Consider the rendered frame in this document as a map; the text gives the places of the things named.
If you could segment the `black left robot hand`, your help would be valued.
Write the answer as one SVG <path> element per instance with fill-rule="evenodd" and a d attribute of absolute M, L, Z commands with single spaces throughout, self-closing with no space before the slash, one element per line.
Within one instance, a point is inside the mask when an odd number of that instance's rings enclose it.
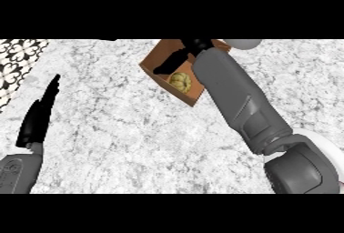
<path fill-rule="evenodd" d="M 45 141 L 55 97 L 59 93 L 59 78 L 61 76 L 56 75 L 49 83 L 42 99 L 36 100 L 27 111 L 17 139 L 17 147 L 25 147 L 28 143 L 42 143 Z"/>

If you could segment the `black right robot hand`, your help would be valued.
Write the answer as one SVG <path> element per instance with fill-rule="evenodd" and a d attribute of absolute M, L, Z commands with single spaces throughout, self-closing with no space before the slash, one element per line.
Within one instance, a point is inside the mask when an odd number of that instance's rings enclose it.
<path fill-rule="evenodd" d="M 170 75 L 188 61 L 188 55 L 198 56 L 203 50 L 214 46 L 210 39 L 182 39 L 182 43 L 185 47 L 172 53 L 163 64 L 155 68 L 155 75 Z"/>

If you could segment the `brown cardboard box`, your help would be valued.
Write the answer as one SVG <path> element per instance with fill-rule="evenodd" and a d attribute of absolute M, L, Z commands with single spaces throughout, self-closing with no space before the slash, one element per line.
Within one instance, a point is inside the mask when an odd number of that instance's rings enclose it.
<path fill-rule="evenodd" d="M 157 43 L 157 46 L 151 50 L 147 58 L 141 62 L 142 70 L 147 75 L 155 80 L 158 85 L 189 105 L 194 106 L 200 96 L 203 94 L 204 85 L 200 82 L 195 74 L 192 72 L 192 65 L 195 62 L 195 56 L 192 54 L 188 55 L 188 61 L 175 69 L 176 72 L 183 72 L 189 74 L 191 78 L 191 89 L 186 93 L 182 93 L 175 86 L 170 84 L 172 75 L 155 75 L 154 70 L 167 60 L 169 56 L 175 51 L 182 49 L 185 46 L 179 39 L 161 39 Z"/>

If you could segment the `yellow-green squash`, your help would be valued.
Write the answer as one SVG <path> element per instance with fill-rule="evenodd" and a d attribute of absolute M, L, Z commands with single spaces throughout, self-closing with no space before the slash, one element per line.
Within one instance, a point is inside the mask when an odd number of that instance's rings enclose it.
<path fill-rule="evenodd" d="M 191 89 L 192 81 L 188 73 L 178 72 L 172 75 L 170 84 L 175 88 L 182 92 L 186 93 Z"/>

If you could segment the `grey rounded object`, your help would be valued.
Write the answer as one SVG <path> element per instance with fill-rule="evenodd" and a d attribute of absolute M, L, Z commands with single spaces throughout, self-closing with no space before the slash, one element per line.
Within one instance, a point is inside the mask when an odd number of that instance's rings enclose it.
<path fill-rule="evenodd" d="M 250 50 L 256 48 L 262 40 L 260 39 L 225 39 L 226 44 L 240 50 Z"/>

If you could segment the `black and white patterned mat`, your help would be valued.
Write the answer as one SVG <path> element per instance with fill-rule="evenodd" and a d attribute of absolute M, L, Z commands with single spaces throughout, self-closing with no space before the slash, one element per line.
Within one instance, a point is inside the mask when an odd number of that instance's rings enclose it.
<path fill-rule="evenodd" d="M 0 39 L 0 113 L 48 45 L 48 39 Z"/>

